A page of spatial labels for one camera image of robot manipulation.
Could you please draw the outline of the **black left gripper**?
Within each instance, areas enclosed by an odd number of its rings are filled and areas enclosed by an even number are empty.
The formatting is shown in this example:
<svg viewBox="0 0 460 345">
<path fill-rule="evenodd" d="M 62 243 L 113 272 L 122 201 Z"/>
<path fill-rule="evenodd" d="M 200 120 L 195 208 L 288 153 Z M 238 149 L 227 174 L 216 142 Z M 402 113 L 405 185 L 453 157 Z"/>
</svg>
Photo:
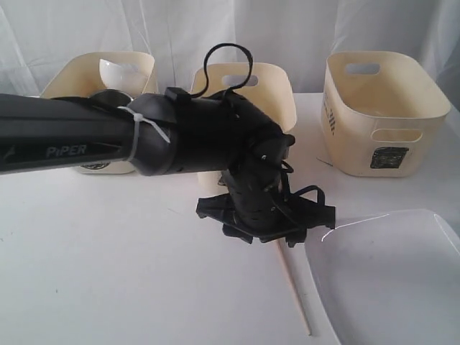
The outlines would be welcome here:
<svg viewBox="0 0 460 345">
<path fill-rule="evenodd" d="M 317 185 L 290 190 L 293 168 L 281 160 L 249 158 L 222 172 L 228 192 L 200 198 L 196 213 L 222 223 L 225 236 L 251 244 L 284 239 L 289 248 L 305 242 L 309 229 L 336 227 L 336 208 Z"/>
</svg>

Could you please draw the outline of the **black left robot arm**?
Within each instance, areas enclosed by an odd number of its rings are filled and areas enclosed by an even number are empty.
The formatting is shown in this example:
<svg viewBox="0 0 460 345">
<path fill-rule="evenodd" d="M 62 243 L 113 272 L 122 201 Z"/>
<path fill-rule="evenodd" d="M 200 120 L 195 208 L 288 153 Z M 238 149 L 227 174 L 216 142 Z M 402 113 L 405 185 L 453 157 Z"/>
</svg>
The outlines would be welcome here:
<svg viewBox="0 0 460 345">
<path fill-rule="evenodd" d="M 292 192 L 286 163 L 293 135 L 245 97 L 220 91 L 200 98 L 180 88 L 145 93 L 127 106 L 92 98 L 1 96 L 1 172 L 19 173 L 100 162 L 131 163 L 142 175 L 219 171 L 225 194 L 202 198 L 201 218 L 251 243 L 304 242 L 308 230 L 333 229 L 325 193 Z"/>
</svg>

